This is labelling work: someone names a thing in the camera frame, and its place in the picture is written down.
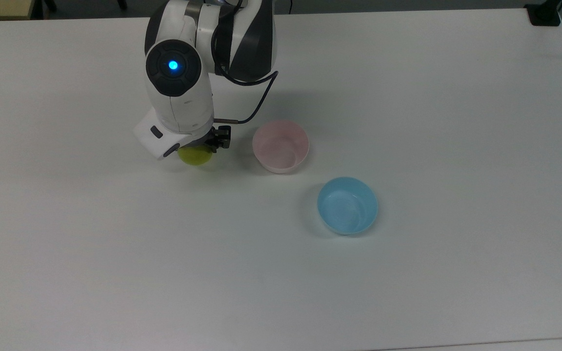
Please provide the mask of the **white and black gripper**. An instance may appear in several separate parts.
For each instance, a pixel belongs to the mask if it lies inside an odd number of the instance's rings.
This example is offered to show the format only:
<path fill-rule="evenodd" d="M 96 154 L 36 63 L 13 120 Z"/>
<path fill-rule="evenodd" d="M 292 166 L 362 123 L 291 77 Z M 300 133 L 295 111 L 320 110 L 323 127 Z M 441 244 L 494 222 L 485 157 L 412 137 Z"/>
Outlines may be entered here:
<path fill-rule="evenodd" d="M 212 119 L 191 132 L 172 131 L 161 122 L 154 108 L 151 108 L 134 127 L 133 133 L 143 147 L 157 159 L 166 158 L 183 147 L 198 146 L 205 138 L 205 145 L 212 153 L 217 153 L 219 149 L 229 149 L 232 139 L 232 128 L 213 127 Z"/>

